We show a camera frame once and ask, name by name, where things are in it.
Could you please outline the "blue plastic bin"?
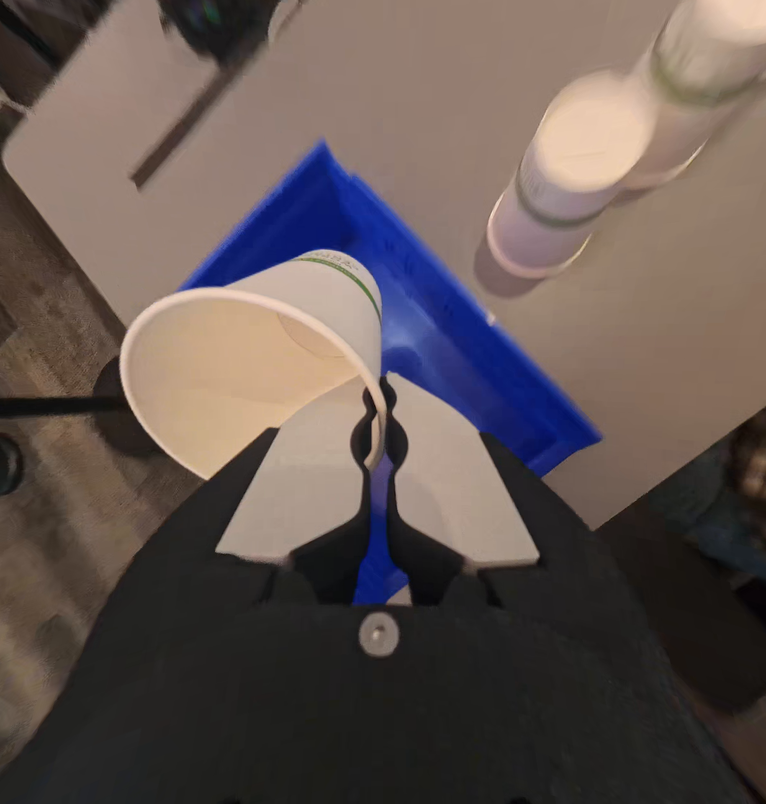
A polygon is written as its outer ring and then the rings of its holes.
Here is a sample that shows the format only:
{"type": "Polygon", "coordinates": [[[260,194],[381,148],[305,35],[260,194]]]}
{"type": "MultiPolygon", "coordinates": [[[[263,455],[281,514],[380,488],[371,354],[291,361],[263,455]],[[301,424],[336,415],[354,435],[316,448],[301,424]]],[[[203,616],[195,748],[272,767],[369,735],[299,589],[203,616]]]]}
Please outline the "blue plastic bin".
{"type": "MultiPolygon", "coordinates": [[[[317,145],[215,248],[180,287],[227,286],[292,257],[318,249],[346,253],[367,267],[380,290],[382,307],[381,375],[394,372],[442,399],[476,428],[476,441],[497,466],[514,465],[513,497],[522,499],[537,477],[579,450],[601,440],[596,428],[539,367],[501,330],[490,324],[473,294],[457,280],[395,212],[357,176],[338,164],[324,143],[317,145]]],[[[136,559],[162,552],[168,562],[227,567],[237,559],[212,558],[234,510],[251,483],[271,436],[252,437],[248,448],[230,460],[213,482],[206,481],[166,519],[136,559]]],[[[440,606],[461,572],[458,559],[428,557],[427,537],[399,524],[393,512],[393,486],[371,481],[370,542],[366,556],[339,580],[309,580],[325,603],[349,601],[350,579],[357,572],[354,601],[382,605],[409,578],[415,606],[440,606]],[[395,558],[418,549],[413,580],[395,558]]]]}

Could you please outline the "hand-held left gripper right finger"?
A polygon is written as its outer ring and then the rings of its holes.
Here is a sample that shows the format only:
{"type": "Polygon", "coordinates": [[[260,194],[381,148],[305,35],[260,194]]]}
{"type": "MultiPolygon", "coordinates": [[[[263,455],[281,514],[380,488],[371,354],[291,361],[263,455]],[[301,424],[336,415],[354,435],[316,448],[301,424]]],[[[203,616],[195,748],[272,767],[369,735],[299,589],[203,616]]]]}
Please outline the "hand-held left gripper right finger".
{"type": "Polygon", "coordinates": [[[387,546],[411,603],[437,605],[462,575],[537,565],[540,551],[478,428],[397,373],[383,390],[387,546]]]}

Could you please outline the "black round stand base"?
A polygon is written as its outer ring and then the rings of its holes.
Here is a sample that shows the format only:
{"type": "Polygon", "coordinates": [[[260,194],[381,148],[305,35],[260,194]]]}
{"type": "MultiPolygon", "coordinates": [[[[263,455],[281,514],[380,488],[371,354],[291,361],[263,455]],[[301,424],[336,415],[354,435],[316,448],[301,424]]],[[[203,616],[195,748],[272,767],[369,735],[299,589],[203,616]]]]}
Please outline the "black round stand base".
{"type": "Polygon", "coordinates": [[[128,405],[118,356],[106,363],[87,395],[0,397],[0,420],[81,416],[91,417],[107,445],[122,455],[143,459],[161,454],[128,405]]]}
{"type": "Polygon", "coordinates": [[[0,496],[7,496],[20,485],[24,472],[23,453],[14,439],[0,433],[0,496]]]}

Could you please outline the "white paper cup green band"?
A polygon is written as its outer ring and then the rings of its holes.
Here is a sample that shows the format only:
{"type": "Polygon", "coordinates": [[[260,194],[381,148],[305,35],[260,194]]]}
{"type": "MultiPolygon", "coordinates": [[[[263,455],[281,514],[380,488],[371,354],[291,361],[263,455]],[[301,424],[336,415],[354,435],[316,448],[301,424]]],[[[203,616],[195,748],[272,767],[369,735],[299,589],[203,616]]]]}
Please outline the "white paper cup green band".
{"type": "Polygon", "coordinates": [[[382,297],[346,253],[317,249],[226,286],[166,296],[127,330],[119,370],[146,433],[181,466],[213,477],[268,428],[357,380],[376,417],[381,458],[382,297]]]}
{"type": "Polygon", "coordinates": [[[683,173],[766,84],[766,1],[680,2],[629,80],[652,133],[623,185],[645,191],[683,173]]]}
{"type": "Polygon", "coordinates": [[[541,280],[583,252],[655,129],[648,93],[635,79],[596,72],[552,100],[488,219],[498,266],[541,280]]]}

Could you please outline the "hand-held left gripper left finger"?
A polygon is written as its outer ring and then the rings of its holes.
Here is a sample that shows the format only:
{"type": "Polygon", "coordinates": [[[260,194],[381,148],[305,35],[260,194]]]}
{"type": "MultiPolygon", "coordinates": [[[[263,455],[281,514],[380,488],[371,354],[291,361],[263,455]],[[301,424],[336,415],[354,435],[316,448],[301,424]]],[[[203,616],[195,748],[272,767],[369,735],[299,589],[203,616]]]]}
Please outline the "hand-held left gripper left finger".
{"type": "Polygon", "coordinates": [[[375,414],[356,377],[283,423],[217,545],[220,591],[253,605],[282,580],[320,604],[352,604],[371,536],[375,414]]]}

